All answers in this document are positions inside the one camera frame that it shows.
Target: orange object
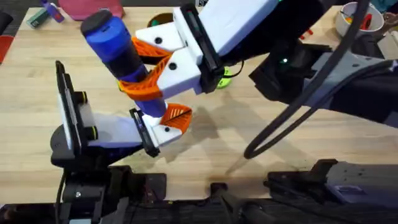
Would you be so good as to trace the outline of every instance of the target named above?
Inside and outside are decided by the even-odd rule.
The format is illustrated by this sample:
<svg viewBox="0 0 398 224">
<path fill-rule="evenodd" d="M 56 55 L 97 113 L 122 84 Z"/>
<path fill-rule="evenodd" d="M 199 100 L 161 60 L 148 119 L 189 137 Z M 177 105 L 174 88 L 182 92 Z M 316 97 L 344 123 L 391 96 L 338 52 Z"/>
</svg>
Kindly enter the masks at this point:
<svg viewBox="0 0 398 224">
<path fill-rule="evenodd" d="M 0 36 L 0 63 L 2 63 L 6 57 L 8 49 L 10 48 L 13 40 L 14 37 L 10 35 Z"/>
<path fill-rule="evenodd" d="M 139 56 L 157 58 L 160 62 L 156 65 L 155 69 L 153 69 L 153 71 L 151 71 L 150 74 L 148 74 L 148 76 L 139 83 L 118 81 L 120 90 L 129 95 L 132 100 L 148 101 L 162 97 L 162 92 L 157 86 L 157 80 L 167 65 L 172 52 L 154 47 L 136 37 L 133 37 L 131 41 Z"/>
<path fill-rule="evenodd" d="M 162 97 L 163 94 L 157 86 L 157 80 L 166 67 L 167 62 L 169 62 L 170 57 L 171 55 L 163 58 L 156 65 L 155 69 L 139 83 L 119 81 L 120 90 L 129 95 L 132 100 L 149 101 Z"/>
<path fill-rule="evenodd" d="M 346 20 L 349 24 L 353 23 L 353 19 L 352 19 L 351 17 L 346 17 L 345 20 Z"/>
<path fill-rule="evenodd" d="M 192 119 L 192 109 L 176 103 L 169 103 L 166 113 L 163 115 L 160 124 L 178 128 L 184 134 Z"/>
<path fill-rule="evenodd" d="M 145 56 L 145 57 L 166 57 L 168 55 L 171 55 L 171 52 L 168 52 L 163 49 L 159 49 L 157 47 L 154 47 L 152 45 L 149 45 L 145 43 L 144 41 L 141 41 L 137 39 L 137 37 L 133 37 L 132 43 L 134 44 L 134 47 L 137 50 L 138 55 L 140 56 Z"/>
</svg>

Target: pink object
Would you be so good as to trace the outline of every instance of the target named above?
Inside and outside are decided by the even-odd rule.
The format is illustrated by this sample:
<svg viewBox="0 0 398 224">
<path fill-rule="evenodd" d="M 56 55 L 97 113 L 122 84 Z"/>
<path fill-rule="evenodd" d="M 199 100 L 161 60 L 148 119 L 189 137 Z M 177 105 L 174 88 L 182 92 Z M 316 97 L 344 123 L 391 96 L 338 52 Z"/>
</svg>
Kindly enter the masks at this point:
<svg viewBox="0 0 398 224">
<path fill-rule="evenodd" d="M 58 3 L 76 21 L 82 21 L 100 9 L 107 9 L 119 18 L 124 15 L 120 0 L 58 0 Z"/>
</svg>

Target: green ball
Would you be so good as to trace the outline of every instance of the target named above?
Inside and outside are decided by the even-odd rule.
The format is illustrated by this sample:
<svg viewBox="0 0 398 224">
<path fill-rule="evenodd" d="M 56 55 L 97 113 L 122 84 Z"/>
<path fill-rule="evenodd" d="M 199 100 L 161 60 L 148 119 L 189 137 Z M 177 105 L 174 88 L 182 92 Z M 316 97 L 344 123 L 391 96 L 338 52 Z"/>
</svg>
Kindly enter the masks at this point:
<svg viewBox="0 0 398 224">
<path fill-rule="evenodd" d="M 224 75 L 228 76 L 228 75 L 232 75 L 231 71 L 229 70 L 228 67 L 224 68 Z M 232 79 L 230 78 L 222 78 L 217 85 L 217 89 L 223 89 L 225 87 L 227 87 L 230 83 L 232 82 Z"/>
</svg>

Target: black cable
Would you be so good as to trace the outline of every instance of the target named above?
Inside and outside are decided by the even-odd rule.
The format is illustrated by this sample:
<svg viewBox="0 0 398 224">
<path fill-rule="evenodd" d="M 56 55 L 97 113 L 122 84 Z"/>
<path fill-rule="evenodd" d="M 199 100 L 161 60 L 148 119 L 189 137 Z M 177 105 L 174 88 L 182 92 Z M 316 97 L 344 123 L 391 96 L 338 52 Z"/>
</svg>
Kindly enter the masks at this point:
<svg viewBox="0 0 398 224">
<path fill-rule="evenodd" d="M 55 199 L 55 204 L 54 204 L 54 210 L 55 210 L 55 224 L 59 224 L 60 223 L 60 204 L 61 204 L 61 194 L 62 194 L 62 189 L 63 189 L 63 185 L 65 183 L 65 179 L 66 179 L 66 172 L 65 170 L 62 172 L 62 176 L 61 176 L 61 181 L 60 181 L 60 185 L 58 187 L 58 192 L 57 192 L 57 199 Z"/>
<path fill-rule="evenodd" d="M 266 140 L 273 132 L 275 132 L 282 124 L 284 124 L 304 103 L 315 93 L 315 91 L 323 84 L 330 72 L 337 66 L 338 62 L 344 56 L 346 51 L 350 48 L 351 44 L 354 42 L 356 33 L 359 31 L 359 27 L 365 17 L 368 10 L 370 0 L 362 0 L 358 2 L 358 6 L 354 13 L 353 23 L 347 30 L 346 35 L 337 46 L 336 50 L 332 53 L 329 59 L 326 61 L 324 66 L 320 69 L 318 74 L 312 80 L 312 82 L 304 89 L 303 93 L 298 96 L 295 101 L 293 101 L 288 107 L 286 107 L 283 112 L 281 112 L 278 117 L 276 117 L 271 123 L 260 132 L 247 146 L 244 151 L 244 157 L 246 159 L 252 159 L 267 149 L 266 145 L 257 149 L 257 147 Z M 280 141 L 280 139 L 271 140 L 275 143 Z"/>
<path fill-rule="evenodd" d="M 281 205 L 286 205 L 288 207 L 292 207 L 292 208 L 300 210 L 300 211 L 302 211 L 304 213 L 309 213 L 309 214 L 312 214 L 312 215 L 316 215 L 318 217 L 328 218 L 330 220 L 334 220 L 334 221 L 338 221 L 338 222 L 344 222 L 344 223 L 349 223 L 349 224 L 360 224 L 359 222 L 355 222 L 355 221 L 348 220 L 348 219 L 341 218 L 341 217 L 337 217 L 337 216 L 326 215 L 324 213 L 320 213 L 320 212 L 316 212 L 316 211 L 311 210 L 311 209 L 299 207 L 299 206 L 293 205 L 291 203 L 282 202 L 280 200 L 275 200 L 273 198 L 271 198 L 270 201 L 275 202 L 275 203 L 279 203 Z"/>
<path fill-rule="evenodd" d="M 305 112 L 299 119 L 295 120 L 289 127 L 284 129 L 281 133 L 279 133 L 274 139 L 271 141 L 267 142 L 263 147 L 265 148 L 270 148 L 276 143 L 278 143 L 281 139 L 286 137 L 288 134 L 290 134 L 295 128 L 300 126 L 305 120 L 307 120 L 311 115 L 313 115 L 318 109 L 320 109 L 326 102 L 330 100 L 330 98 L 341 88 L 343 88 L 345 85 L 347 85 L 349 82 L 352 82 L 353 80 L 363 76 L 367 75 L 369 72 L 377 71 L 380 70 L 381 68 L 387 68 L 392 65 L 391 61 L 383 61 L 380 63 L 377 63 L 375 65 L 368 66 L 366 68 L 362 68 L 358 70 L 357 72 L 354 72 L 352 75 L 346 77 L 343 81 L 341 81 L 339 84 L 337 84 L 335 87 L 333 87 L 325 96 L 323 96 L 320 100 L 318 100 L 310 109 L 308 109 L 307 112 Z"/>
<path fill-rule="evenodd" d="M 222 78 L 233 78 L 233 77 L 238 76 L 242 72 L 243 67 L 244 67 L 244 60 L 241 63 L 241 69 L 237 73 L 235 73 L 233 75 L 223 75 Z"/>
</svg>

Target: blue bottle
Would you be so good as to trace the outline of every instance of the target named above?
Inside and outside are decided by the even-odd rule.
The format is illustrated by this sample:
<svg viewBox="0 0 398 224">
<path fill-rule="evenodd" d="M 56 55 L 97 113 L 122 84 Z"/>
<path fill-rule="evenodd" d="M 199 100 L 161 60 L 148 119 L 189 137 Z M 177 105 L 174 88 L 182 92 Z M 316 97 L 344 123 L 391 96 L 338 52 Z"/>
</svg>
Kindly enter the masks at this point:
<svg viewBox="0 0 398 224">
<path fill-rule="evenodd" d="M 148 74 L 123 21 L 100 10 L 83 21 L 81 33 L 98 57 L 118 80 L 140 82 Z M 159 118 L 166 112 L 163 99 L 136 101 L 142 112 Z"/>
</svg>

